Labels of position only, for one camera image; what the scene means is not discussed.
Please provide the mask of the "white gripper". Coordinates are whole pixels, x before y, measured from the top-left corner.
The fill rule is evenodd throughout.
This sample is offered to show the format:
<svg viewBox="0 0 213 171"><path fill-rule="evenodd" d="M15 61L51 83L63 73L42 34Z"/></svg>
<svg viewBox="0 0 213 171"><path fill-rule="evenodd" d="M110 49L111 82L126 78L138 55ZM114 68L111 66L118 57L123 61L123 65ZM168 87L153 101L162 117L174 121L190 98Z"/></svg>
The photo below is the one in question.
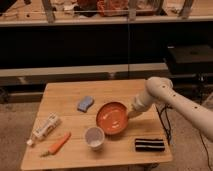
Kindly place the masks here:
<svg viewBox="0 0 213 171"><path fill-rule="evenodd" d="M135 118L141 115L146 111L146 107L144 105L133 104L132 109L128 112L128 118Z"/></svg>

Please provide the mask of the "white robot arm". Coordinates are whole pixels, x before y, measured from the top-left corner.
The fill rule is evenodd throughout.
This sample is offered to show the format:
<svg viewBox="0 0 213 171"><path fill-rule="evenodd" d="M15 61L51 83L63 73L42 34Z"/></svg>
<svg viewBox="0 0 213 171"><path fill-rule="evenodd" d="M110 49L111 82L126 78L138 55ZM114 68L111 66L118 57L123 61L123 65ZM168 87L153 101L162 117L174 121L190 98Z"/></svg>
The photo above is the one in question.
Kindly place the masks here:
<svg viewBox="0 0 213 171"><path fill-rule="evenodd" d="M155 101L169 104L213 142L213 111L175 92L172 81L165 77L150 77L145 81L144 90L134 97L127 116L134 118L141 115Z"/></svg>

